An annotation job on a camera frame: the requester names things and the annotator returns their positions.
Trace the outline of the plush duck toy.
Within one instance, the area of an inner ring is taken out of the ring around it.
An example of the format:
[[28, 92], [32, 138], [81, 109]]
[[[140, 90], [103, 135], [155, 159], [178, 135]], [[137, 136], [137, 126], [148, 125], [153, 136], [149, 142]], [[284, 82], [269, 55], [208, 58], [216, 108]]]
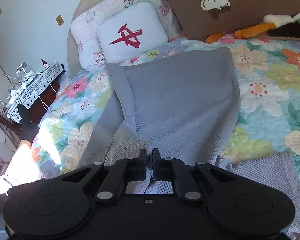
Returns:
[[232, 33], [214, 34], [206, 38], [205, 42], [211, 44], [220, 41], [232, 44], [236, 40], [256, 37], [300, 40], [300, 13], [294, 16], [269, 14], [264, 16], [260, 24]]

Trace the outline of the nightstand with patterned cloth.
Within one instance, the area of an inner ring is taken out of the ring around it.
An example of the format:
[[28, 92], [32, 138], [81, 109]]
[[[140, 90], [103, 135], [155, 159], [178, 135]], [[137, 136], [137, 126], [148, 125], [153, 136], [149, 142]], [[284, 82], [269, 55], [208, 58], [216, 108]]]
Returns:
[[21, 116], [18, 105], [22, 104], [29, 110], [33, 122], [39, 123], [56, 98], [60, 85], [58, 78], [64, 74], [64, 65], [59, 62], [50, 64], [49, 68], [37, 74], [34, 79], [26, 85], [26, 89], [18, 94], [15, 101], [8, 107], [5, 115], [13, 122], [19, 123]]

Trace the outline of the white pink floral pillow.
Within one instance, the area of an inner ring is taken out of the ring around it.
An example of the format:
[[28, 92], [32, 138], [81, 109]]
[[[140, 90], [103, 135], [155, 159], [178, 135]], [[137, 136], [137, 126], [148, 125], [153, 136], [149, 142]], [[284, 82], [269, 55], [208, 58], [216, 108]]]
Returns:
[[180, 25], [167, 0], [104, 0], [73, 22], [79, 38], [77, 45], [83, 70], [95, 70], [106, 62], [96, 33], [97, 26], [107, 18], [139, 2], [150, 2], [155, 7], [170, 40], [179, 36]]

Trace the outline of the floral quilted bedspread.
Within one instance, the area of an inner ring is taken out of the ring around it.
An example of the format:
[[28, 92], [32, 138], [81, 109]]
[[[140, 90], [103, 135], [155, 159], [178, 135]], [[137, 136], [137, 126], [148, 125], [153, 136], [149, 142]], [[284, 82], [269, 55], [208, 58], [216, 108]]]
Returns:
[[[288, 151], [300, 180], [300, 42], [265, 38], [176, 40], [126, 60], [135, 65], [191, 50], [228, 47], [241, 95], [235, 129], [221, 156], [233, 163]], [[75, 169], [113, 89], [104, 70], [62, 82], [32, 146], [40, 179]]]

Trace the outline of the white pillow red symbol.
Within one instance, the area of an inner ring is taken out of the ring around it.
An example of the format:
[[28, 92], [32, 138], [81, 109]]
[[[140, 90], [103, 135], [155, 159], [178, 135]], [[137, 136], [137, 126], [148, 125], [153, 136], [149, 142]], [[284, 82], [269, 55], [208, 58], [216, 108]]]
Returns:
[[140, 2], [111, 16], [96, 28], [108, 63], [120, 63], [168, 42], [157, 11]]

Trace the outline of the brown cushion white cloud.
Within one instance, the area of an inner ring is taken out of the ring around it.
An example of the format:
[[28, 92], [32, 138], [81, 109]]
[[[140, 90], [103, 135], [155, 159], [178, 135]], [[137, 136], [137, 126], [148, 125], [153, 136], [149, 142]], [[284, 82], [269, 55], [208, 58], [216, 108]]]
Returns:
[[167, 0], [185, 36], [204, 41], [208, 36], [249, 28], [264, 16], [300, 13], [300, 0]]

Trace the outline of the grey waffle knit garment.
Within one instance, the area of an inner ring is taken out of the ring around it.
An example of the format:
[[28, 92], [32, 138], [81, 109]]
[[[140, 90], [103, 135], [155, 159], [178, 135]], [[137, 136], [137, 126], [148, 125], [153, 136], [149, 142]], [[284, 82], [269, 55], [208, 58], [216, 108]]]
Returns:
[[296, 216], [288, 235], [300, 239], [300, 182], [291, 155], [281, 152], [235, 164], [221, 156], [240, 107], [233, 60], [230, 49], [221, 47], [134, 66], [108, 64], [114, 92], [78, 166], [113, 165], [154, 148], [187, 165], [206, 161], [289, 196]]

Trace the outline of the small dark bottle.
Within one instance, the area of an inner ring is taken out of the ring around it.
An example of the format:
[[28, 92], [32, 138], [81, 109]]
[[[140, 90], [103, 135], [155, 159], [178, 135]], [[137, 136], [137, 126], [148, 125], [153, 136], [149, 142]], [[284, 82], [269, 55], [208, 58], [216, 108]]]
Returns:
[[41, 59], [41, 61], [46, 69], [49, 68], [49, 64], [44, 59]]

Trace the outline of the beige round headboard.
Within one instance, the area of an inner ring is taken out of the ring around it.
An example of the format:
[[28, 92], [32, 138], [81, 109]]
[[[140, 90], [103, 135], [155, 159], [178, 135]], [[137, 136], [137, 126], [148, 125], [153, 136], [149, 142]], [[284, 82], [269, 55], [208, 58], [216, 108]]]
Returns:
[[80, 15], [84, 15], [85, 12], [90, 10], [95, 5], [103, 2], [104, 0], [80, 0], [75, 12], [73, 14], [69, 32], [68, 32], [68, 40], [66, 45], [66, 52], [67, 52], [67, 73], [70, 77], [74, 77], [81, 69], [81, 64], [79, 61], [79, 52], [78, 52], [78, 45], [79, 38], [77, 37], [77, 31], [74, 29], [73, 22], [76, 18]]

